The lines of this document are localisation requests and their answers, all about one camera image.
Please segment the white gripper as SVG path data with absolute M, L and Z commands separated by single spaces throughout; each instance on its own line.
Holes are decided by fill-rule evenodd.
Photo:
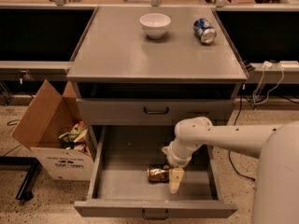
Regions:
M 169 170 L 169 189 L 171 193 L 177 193 L 181 180 L 184 176 L 183 167 L 186 167 L 192 159 L 193 149 L 184 146 L 175 139 L 168 147 L 162 147 L 161 151 L 166 155 L 169 164 L 172 167 Z

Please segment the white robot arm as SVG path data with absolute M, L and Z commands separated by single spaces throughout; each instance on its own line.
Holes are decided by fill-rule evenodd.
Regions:
M 299 224 L 299 122 L 215 126 L 206 117 L 184 119 L 162 148 L 172 170 L 181 171 L 203 145 L 259 160 L 251 224 Z

